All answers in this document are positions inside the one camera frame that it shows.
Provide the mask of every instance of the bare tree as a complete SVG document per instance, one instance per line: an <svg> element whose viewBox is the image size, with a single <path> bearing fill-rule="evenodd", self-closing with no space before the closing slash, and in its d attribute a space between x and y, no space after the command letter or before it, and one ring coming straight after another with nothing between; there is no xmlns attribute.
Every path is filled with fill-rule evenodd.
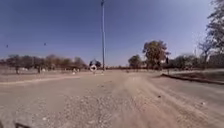
<svg viewBox="0 0 224 128"><path fill-rule="evenodd" d="M208 57L212 53L212 48L214 47L214 44L212 41L206 39L204 42L201 42L198 44L198 48L202 51L201 57L203 58L203 68L205 69L207 67L207 61Z"/></svg>

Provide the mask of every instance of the tree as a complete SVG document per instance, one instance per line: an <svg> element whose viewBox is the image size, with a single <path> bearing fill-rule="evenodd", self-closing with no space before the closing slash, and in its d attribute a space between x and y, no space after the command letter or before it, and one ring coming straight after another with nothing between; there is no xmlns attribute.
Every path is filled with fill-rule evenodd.
<svg viewBox="0 0 224 128"><path fill-rule="evenodd" d="M214 4L216 5L214 12L208 17L211 21L207 26L207 38L215 48L224 52L224 1L214 0Z"/></svg>
<svg viewBox="0 0 224 128"><path fill-rule="evenodd" d="M26 55L26 56L22 56L21 57L21 62L22 62L22 67L24 67L24 68L27 68L27 69L30 69L30 68L32 68L33 67L33 57L31 57L31 56L28 56L28 55Z"/></svg>
<svg viewBox="0 0 224 128"><path fill-rule="evenodd" d="M19 68L21 66L21 58L19 55L9 55L9 58L6 60L7 65L14 67L16 74L19 74Z"/></svg>
<svg viewBox="0 0 224 128"><path fill-rule="evenodd" d="M214 44L210 40L206 40L205 42L199 43L198 48L202 51L201 57L203 59L203 68L207 67L208 57L211 54L211 50Z"/></svg>
<svg viewBox="0 0 224 128"><path fill-rule="evenodd" d="M198 58L193 54L183 54L176 57L173 61L173 66L179 69L196 68L199 66Z"/></svg>
<svg viewBox="0 0 224 128"><path fill-rule="evenodd" d="M56 63L56 62L58 62L58 58L59 57L57 57L54 54L51 54L45 58L46 66L48 67L48 69L54 70L56 68L56 64L58 64L58 63Z"/></svg>
<svg viewBox="0 0 224 128"><path fill-rule="evenodd" d="M139 55L132 56L129 60L129 66L133 69L139 69L141 67L142 61Z"/></svg>
<svg viewBox="0 0 224 128"><path fill-rule="evenodd" d="M68 69L72 66L72 60L69 58L64 58L61 62L61 68Z"/></svg>
<svg viewBox="0 0 224 128"><path fill-rule="evenodd" d="M149 65L151 64L152 68L154 68L154 66L156 65L158 66L158 68L161 68L161 61L165 60L166 55L168 54L166 50L166 44L162 41L146 42L143 48L143 53L147 58L147 67L149 67Z"/></svg>
<svg viewBox="0 0 224 128"><path fill-rule="evenodd" d="M74 66L78 69L86 68L87 65L80 57L75 57Z"/></svg>
<svg viewBox="0 0 224 128"><path fill-rule="evenodd" d="M45 60L39 57L33 57L34 68L37 69L37 72L40 73L41 69L45 65Z"/></svg>

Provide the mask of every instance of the treeline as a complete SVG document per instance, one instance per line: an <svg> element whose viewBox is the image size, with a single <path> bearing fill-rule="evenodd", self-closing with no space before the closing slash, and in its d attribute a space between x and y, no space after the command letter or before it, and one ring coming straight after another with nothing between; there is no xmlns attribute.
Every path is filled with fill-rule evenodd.
<svg viewBox="0 0 224 128"><path fill-rule="evenodd" d="M174 59L169 59L166 44L162 41L146 42L143 48L145 60L139 55L132 56L128 62L131 69L156 69L173 68L178 70L224 68L224 54L214 53L205 56L202 52L199 57L194 54L182 54Z"/></svg>
<svg viewBox="0 0 224 128"><path fill-rule="evenodd" d="M19 74L20 68L25 68L27 70L36 69L38 73L41 70L82 70L88 69L92 63L96 61L90 61L89 65L87 65L82 58L75 57L74 59L59 57L56 55L48 55L44 58L37 57L37 56L29 56L29 55L9 55L7 59L0 60L0 65L8 66L15 68L17 74ZM96 66L100 67L101 63L96 61Z"/></svg>
<svg viewBox="0 0 224 128"><path fill-rule="evenodd" d="M132 56L128 62L134 69L151 68L223 68L224 67L224 1L213 0L214 12L209 15L210 23L207 25L207 36L198 42L201 51L199 57L192 54L180 55L169 60L166 44L163 41L146 42L143 54L146 60L142 61L139 55Z"/></svg>

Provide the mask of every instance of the ground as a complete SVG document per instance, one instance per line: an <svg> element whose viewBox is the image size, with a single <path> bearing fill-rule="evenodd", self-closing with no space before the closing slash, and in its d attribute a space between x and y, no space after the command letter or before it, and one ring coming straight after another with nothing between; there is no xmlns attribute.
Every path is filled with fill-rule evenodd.
<svg viewBox="0 0 224 128"><path fill-rule="evenodd" d="M0 120L31 128L223 128L224 87L106 72L0 84Z"/></svg>

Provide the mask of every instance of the pole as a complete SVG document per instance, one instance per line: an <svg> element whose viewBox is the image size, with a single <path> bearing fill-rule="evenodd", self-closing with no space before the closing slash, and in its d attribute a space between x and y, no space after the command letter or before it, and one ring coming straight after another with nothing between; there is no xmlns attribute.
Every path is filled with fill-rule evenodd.
<svg viewBox="0 0 224 128"><path fill-rule="evenodd" d="M102 53L103 53L103 71L105 71L105 30L104 30L104 3L105 1L102 0L101 2L101 8L102 8Z"/></svg>

